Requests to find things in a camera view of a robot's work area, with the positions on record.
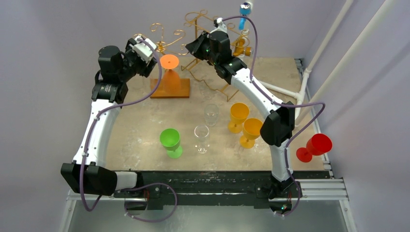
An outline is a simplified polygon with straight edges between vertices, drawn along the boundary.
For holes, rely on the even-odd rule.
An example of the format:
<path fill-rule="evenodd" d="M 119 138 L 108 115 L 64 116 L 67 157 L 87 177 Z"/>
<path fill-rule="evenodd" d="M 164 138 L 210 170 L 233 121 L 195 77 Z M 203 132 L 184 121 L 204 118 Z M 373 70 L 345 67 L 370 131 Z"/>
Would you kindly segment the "gold scroll glass rack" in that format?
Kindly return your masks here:
<path fill-rule="evenodd" d="M 164 27 L 160 23 L 154 23 L 150 26 L 151 32 L 161 31 L 161 39 L 153 43 L 155 51 L 159 53 L 159 62 L 161 66 L 161 77 L 150 79 L 151 99 L 188 99 L 190 97 L 190 80 L 180 78 L 176 71 L 179 66 L 179 56 L 182 53 L 167 51 L 167 47 L 180 41 L 185 37 L 183 30 L 177 29 L 174 35 L 177 39 L 170 43 L 164 41 Z"/>

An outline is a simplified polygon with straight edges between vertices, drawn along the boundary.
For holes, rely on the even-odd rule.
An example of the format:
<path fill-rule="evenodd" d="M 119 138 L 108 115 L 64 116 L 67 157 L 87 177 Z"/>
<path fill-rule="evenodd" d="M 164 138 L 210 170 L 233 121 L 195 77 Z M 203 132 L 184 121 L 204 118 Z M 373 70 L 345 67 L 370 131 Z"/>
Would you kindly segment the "orange plastic goblet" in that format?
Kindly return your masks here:
<path fill-rule="evenodd" d="M 177 94 L 181 91 L 181 80 L 174 69 L 179 65 L 179 59 L 172 54 L 163 55 L 160 58 L 161 66 L 165 69 L 162 77 L 162 88 L 168 94 Z"/>

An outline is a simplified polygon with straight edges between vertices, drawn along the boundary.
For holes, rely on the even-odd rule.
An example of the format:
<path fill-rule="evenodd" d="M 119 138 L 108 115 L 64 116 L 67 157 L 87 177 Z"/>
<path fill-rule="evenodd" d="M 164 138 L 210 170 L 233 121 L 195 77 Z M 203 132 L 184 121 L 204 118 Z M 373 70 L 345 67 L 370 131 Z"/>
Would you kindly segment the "clear glass front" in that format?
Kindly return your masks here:
<path fill-rule="evenodd" d="M 209 149 L 209 135 L 210 131 L 206 125 L 198 125 L 194 129 L 195 148 L 200 154 L 205 154 Z"/>

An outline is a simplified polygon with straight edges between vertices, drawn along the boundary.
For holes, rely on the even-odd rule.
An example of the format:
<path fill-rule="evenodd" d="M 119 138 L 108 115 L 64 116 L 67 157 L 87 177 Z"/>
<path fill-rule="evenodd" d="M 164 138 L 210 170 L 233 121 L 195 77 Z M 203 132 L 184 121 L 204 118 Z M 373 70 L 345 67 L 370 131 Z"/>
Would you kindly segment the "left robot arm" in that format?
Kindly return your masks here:
<path fill-rule="evenodd" d="M 126 105 L 127 82 L 136 75 L 149 77 L 158 60 L 156 48 L 150 39 L 136 36 L 124 51 L 114 45 L 99 50 L 86 132 L 72 162 L 60 170 L 73 192 L 110 196 L 125 189 L 133 198 L 144 193 L 136 172 L 106 169 L 106 153 L 115 120 Z"/>

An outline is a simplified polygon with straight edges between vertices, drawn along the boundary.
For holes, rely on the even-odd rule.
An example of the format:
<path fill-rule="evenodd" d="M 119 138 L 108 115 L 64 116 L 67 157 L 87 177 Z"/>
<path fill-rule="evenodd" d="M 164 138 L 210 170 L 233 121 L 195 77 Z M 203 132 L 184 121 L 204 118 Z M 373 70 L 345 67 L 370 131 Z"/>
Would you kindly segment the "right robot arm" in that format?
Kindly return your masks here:
<path fill-rule="evenodd" d="M 244 94 L 264 117 L 257 132 L 270 147 L 271 190 L 276 196 L 284 196 L 294 183 L 288 148 L 295 128 L 295 105 L 283 102 L 263 87 L 245 62 L 233 55 L 226 32 L 203 31 L 185 48 L 195 58 L 212 65 L 217 75 Z"/>

